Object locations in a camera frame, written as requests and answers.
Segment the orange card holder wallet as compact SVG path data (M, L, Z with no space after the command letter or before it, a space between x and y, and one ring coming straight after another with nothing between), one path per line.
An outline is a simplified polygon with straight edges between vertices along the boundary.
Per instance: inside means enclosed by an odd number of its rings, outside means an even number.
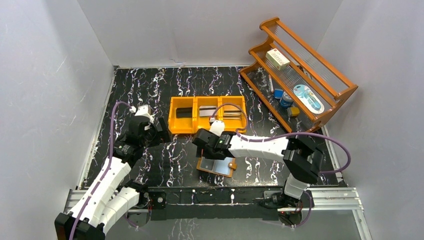
M236 159L226 157L224 160L208 159L201 157L198 159L196 169L199 171L231 178L237 169Z

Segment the orange three-compartment bin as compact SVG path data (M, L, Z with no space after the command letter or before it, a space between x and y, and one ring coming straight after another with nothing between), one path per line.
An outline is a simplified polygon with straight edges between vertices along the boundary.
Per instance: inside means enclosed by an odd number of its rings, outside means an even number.
M226 131L244 128L246 101L243 96L173 96L168 125L172 134L195 134L209 129L210 119L223 121Z

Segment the silver card stack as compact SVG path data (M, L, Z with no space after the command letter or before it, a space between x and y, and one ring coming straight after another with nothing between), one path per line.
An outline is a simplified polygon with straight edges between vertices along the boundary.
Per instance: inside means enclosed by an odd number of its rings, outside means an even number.
M216 105L201 105L198 109L198 116L201 118L209 118L217 109Z

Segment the orange card stack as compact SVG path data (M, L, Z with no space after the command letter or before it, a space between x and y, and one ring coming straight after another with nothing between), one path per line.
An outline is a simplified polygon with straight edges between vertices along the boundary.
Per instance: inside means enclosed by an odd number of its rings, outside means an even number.
M223 118L240 120L242 118L242 111L234 105L223 106Z

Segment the blue packaged cutter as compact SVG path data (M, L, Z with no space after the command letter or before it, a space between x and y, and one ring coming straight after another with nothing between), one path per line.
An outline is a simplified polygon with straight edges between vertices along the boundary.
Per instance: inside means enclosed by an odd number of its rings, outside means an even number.
M313 114L321 114L325 111L323 103L317 98L315 93L304 84L298 84L293 88L293 93Z

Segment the orange wooden shelf rack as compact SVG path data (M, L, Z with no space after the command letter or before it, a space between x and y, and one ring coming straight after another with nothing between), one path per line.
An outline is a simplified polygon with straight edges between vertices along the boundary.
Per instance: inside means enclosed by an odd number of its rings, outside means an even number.
M358 86L317 53L278 17L263 21L259 28L266 33L267 38L264 42L249 49L248 53L254 58L254 63L242 68L240 76L287 132L294 132L290 117L282 114L281 110L270 102L270 98L259 87L259 80L250 77L249 74L262 70L264 74L271 75L275 87L287 92L293 99L294 105L300 109L304 131L315 132L324 127L358 89ZM282 70L277 70L266 58L266 52L274 48L290 60L290 64ZM309 111L294 94L293 88L296 85L308 86L323 103L324 112L314 114Z

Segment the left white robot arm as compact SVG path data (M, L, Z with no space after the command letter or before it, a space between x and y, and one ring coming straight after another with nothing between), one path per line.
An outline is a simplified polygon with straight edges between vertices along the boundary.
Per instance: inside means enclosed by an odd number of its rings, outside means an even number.
M129 180L122 184L144 150L169 143L171 132L163 117L133 117L128 130L111 143L110 157L82 198L54 221L59 240L104 240L107 232L133 207L152 206L147 185Z

